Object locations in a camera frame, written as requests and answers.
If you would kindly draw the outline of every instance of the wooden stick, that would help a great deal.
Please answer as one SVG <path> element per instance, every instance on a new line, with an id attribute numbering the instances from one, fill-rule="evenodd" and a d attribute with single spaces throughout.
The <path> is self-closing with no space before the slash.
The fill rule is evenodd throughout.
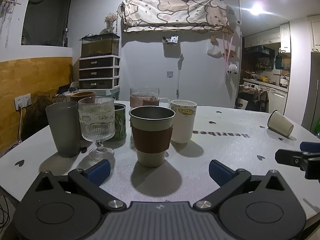
<path id="1" fill-rule="evenodd" d="M 10 2 L 10 3 L 15 3 L 15 4 L 21 4 L 21 3 L 19 3 L 19 2 L 14 2 L 14 1 L 9 1 L 9 0 L 0 0 L 0 1 Z"/>

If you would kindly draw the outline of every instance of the silver bolt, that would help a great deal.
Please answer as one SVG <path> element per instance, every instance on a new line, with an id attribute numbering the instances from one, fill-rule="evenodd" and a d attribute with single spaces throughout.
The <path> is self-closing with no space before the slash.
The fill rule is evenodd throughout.
<path id="1" fill-rule="evenodd" d="M 124 203 L 121 200 L 111 200 L 108 203 L 108 207 L 110 208 L 121 208 L 124 206 Z"/>
<path id="2" fill-rule="evenodd" d="M 196 203 L 196 206 L 200 209 L 207 209 L 210 208 L 212 206 L 210 201 L 207 200 L 200 200 Z"/>

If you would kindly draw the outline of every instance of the fish tank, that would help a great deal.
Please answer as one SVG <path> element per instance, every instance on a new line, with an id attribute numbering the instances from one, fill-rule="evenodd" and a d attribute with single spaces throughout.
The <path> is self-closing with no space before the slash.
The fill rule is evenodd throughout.
<path id="1" fill-rule="evenodd" d="M 114 33 L 85 36 L 82 38 L 81 58 L 119 56 L 119 39 Z"/>

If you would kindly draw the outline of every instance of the glass base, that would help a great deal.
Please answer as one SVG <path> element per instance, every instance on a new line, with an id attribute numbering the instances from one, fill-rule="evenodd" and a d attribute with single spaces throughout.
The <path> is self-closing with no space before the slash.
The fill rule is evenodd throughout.
<path id="1" fill-rule="evenodd" d="M 114 155 L 115 155 L 114 150 L 108 147 L 104 147 L 102 150 L 98 150 L 98 148 L 95 147 L 91 149 L 89 152 L 90 160 L 97 163 L 105 159 L 110 160 L 114 158 Z"/>

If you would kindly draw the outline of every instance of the green cup with cartoon bear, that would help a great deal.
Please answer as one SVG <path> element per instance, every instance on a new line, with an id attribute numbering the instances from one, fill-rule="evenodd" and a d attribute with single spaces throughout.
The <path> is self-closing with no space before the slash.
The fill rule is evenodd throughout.
<path id="1" fill-rule="evenodd" d="M 110 138 L 109 142 L 116 142 L 127 137 L 127 127 L 125 123 L 125 105 L 115 104 L 115 126 L 116 133 Z"/>

